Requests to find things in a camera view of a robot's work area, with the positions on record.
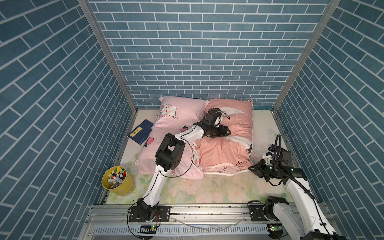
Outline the light pink cartoon pillow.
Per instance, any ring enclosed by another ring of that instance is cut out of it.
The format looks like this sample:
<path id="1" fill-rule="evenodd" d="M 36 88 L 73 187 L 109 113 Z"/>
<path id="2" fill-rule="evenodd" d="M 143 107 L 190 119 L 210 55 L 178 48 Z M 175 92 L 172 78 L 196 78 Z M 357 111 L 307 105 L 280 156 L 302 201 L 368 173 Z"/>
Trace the light pink cartoon pillow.
<path id="1" fill-rule="evenodd" d="M 163 167 L 175 176 L 202 179 L 195 142 L 204 131 L 195 124 L 203 119 L 209 102 L 182 97 L 161 97 L 160 102 L 146 146 L 136 161 L 139 174 L 151 175 Z"/>

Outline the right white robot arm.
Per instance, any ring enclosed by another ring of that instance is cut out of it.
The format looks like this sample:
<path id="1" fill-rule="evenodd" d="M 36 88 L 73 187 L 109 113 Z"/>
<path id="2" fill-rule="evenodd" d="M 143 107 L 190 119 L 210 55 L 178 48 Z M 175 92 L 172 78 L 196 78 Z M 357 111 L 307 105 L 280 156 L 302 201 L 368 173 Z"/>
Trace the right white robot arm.
<path id="1" fill-rule="evenodd" d="M 288 201 L 282 197 L 267 197 L 263 212 L 268 220 L 279 221 L 292 240 L 345 240 L 346 237 L 336 231 L 321 211 L 312 194 L 304 171 L 291 166 L 280 166 L 277 161 L 272 165 L 260 160 L 249 170 L 257 177 L 270 182 L 278 179 L 291 194 L 299 212 L 297 217 Z"/>

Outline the salmon pink feather pillow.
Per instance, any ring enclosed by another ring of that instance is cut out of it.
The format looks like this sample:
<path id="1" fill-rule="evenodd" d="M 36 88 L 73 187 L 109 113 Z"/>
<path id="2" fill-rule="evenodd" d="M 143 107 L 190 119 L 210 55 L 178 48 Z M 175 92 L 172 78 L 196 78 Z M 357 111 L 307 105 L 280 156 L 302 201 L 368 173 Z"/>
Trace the salmon pink feather pillow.
<path id="1" fill-rule="evenodd" d="M 200 166 L 204 174 L 234 176 L 247 172 L 253 165 L 250 154 L 253 147 L 253 101 L 212 99 L 206 107 L 220 109 L 227 115 L 221 125 L 231 134 L 227 137 L 204 137 L 196 141 L 200 154 Z"/>

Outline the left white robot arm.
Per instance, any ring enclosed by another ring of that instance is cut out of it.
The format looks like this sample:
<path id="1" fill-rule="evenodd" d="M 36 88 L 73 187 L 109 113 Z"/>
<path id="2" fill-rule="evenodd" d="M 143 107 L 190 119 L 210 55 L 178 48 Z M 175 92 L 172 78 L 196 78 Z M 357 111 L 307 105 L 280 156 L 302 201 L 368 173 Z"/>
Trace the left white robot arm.
<path id="1" fill-rule="evenodd" d="M 179 134 L 168 133 L 163 138 L 156 152 L 156 168 L 150 186 L 143 197 L 136 201 L 139 209 L 139 218 L 144 222 L 150 222 L 158 216 L 157 207 L 160 202 L 161 192 L 168 178 L 174 178 L 173 171 L 182 162 L 185 147 L 191 149 L 191 156 L 187 157 L 187 169 L 177 177 L 185 175 L 193 165 L 200 166 L 200 157 L 193 147 L 193 142 L 203 137 L 227 137 L 231 131 L 224 125 L 206 126 L 195 123 L 191 129 Z"/>

